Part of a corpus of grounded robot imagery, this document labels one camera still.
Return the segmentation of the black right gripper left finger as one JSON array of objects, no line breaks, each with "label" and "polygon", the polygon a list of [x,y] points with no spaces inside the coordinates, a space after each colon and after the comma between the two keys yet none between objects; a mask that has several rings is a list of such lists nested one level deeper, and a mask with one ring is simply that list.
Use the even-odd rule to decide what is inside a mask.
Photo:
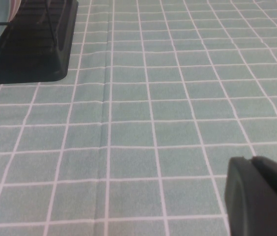
[{"label": "black right gripper left finger", "polygon": [[277,193],[252,165],[232,157],[228,163],[225,205],[233,236],[277,236]]}]

